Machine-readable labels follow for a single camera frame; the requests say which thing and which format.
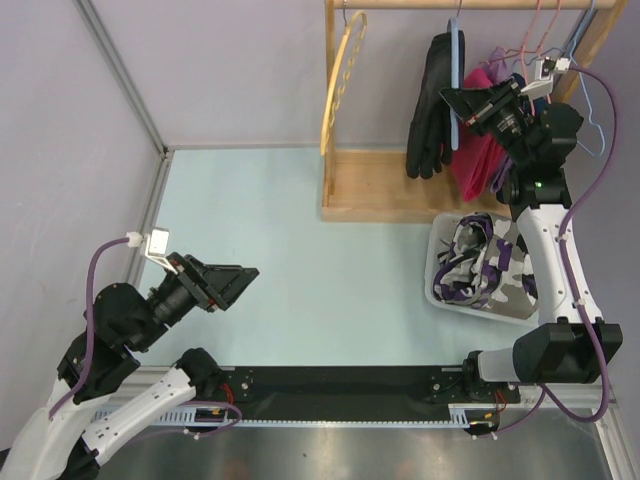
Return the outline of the yellow hanger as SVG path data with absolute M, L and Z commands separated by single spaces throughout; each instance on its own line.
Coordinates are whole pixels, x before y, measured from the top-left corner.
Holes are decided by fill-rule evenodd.
M 350 82 L 352 70 L 366 36 L 368 18 L 364 10 L 357 10 L 346 23 L 330 69 L 327 98 L 322 120 L 320 151 L 326 155 L 333 136 L 337 112 Z

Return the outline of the lilac trousers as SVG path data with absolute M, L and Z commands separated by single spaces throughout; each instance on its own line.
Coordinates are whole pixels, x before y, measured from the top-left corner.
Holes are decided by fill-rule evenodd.
M 512 72 L 506 65 L 505 57 L 506 51 L 501 47 L 496 47 L 489 56 L 486 74 L 493 84 L 499 84 L 511 77 Z M 498 193 L 502 188 L 511 166 L 511 159 L 507 154 L 504 154 L 489 184 L 492 193 Z

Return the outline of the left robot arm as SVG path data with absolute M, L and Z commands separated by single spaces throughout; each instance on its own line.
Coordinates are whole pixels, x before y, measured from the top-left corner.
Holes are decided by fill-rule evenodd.
M 258 277 L 256 268 L 205 264 L 169 254 L 165 277 L 148 295 L 114 283 L 89 296 L 87 327 L 57 367 L 47 404 L 2 452 L 4 479 L 94 479 L 100 468 L 158 417 L 191 400 L 227 398 L 229 388 L 203 348 L 187 350 L 163 378 L 98 426 L 95 413 L 140 366 L 147 352 L 193 309 L 228 310 Z

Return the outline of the navy trousers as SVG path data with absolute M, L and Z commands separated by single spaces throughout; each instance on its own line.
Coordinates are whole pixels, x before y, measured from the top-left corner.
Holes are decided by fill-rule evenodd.
M 524 88 L 525 86 L 525 80 L 524 77 L 518 73 L 513 73 L 512 74 L 512 78 L 513 80 L 518 84 L 519 88 Z M 523 116 L 526 116 L 527 113 L 530 113 L 530 107 L 527 107 L 525 105 L 525 101 L 526 99 L 523 99 L 523 97 L 519 98 L 519 109 L 522 112 Z M 505 190 L 505 187 L 508 187 L 509 185 L 507 185 L 508 180 L 509 180 L 509 175 L 511 172 L 512 167 L 514 166 L 514 163 L 511 159 L 511 157 L 509 156 L 509 153 L 506 149 L 506 147 L 504 147 L 503 145 L 503 140 L 496 140 L 496 142 L 500 145 L 500 147 L 502 148 L 503 152 L 503 159 L 499 162 L 499 166 L 497 167 L 497 170 L 494 172 L 494 177 L 491 183 L 491 191 L 493 193 L 496 194 L 496 198 L 497 200 L 504 204 L 504 205 L 508 205 L 508 195 L 507 195 L 507 190 Z

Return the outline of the wooden clothes rack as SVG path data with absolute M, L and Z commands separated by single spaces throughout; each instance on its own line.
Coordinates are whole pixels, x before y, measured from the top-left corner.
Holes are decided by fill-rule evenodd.
M 357 10 L 453 10 L 458 1 L 328 1 L 325 4 L 327 87 L 346 23 Z M 467 10 L 533 10 L 536 1 L 463 1 Z M 590 1 L 542 1 L 543 9 L 587 10 Z M 595 1 L 595 16 L 579 40 L 575 58 L 589 66 L 613 31 L 626 4 Z M 336 128 L 324 158 L 322 217 L 331 222 L 430 223 L 440 213 L 468 214 L 508 208 L 490 194 L 465 203 L 451 173 L 425 182 L 406 176 L 399 150 L 339 149 Z

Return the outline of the pink trousers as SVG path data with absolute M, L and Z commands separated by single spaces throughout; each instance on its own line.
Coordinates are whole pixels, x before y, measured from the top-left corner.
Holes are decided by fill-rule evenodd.
M 450 170 L 464 202 L 478 198 L 490 185 L 505 158 L 504 149 L 490 135 L 478 136 L 459 122 L 459 146 Z

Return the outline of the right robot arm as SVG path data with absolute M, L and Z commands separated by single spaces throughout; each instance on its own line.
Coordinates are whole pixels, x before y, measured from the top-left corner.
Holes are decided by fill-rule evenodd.
M 484 401 L 498 382 L 600 381 L 607 388 L 608 364 L 623 334 L 605 322 L 583 273 L 572 226 L 579 204 L 564 173 L 582 116 L 565 103 L 527 114 L 514 80 L 486 89 L 448 87 L 440 95 L 469 130 L 491 135 L 514 162 L 497 198 L 508 205 L 524 239 L 538 292 L 538 327 L 510 348 L 478 352 L 477 367 L 461 376 L 463 393 Z

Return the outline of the black trousers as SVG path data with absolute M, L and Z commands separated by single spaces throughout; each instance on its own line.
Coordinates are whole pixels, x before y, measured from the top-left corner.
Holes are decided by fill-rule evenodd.
M 451 86 L 451 57 L 451 33 L 436 35 L 427 52 L 410 122 L 405 170 L 411 179 L 430 179 L 452 161 L 450 109 L 440 95 Z

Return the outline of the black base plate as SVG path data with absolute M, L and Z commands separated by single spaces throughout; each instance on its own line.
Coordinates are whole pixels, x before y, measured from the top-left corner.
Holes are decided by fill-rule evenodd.
M 223 382 L 245 419 L 265 422 L 441 421 L 469 401 L 458 367 L 235 367 Z

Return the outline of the light blue plastic hanger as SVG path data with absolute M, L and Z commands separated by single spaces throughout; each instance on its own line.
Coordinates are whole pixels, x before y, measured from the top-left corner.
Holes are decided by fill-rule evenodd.
M 453 89 L 459 89 L 464 78 L 464 35 L 459 24 L 462 3 L 462 0 L 457 2 L 456 14 L 449 19 L 447 24 L 451 48 L 450 86 Z M 459 126 L 458 117 L 453 109 L 449 109 L 449 119 L 451 149 L 457 151 L 459 148 Z

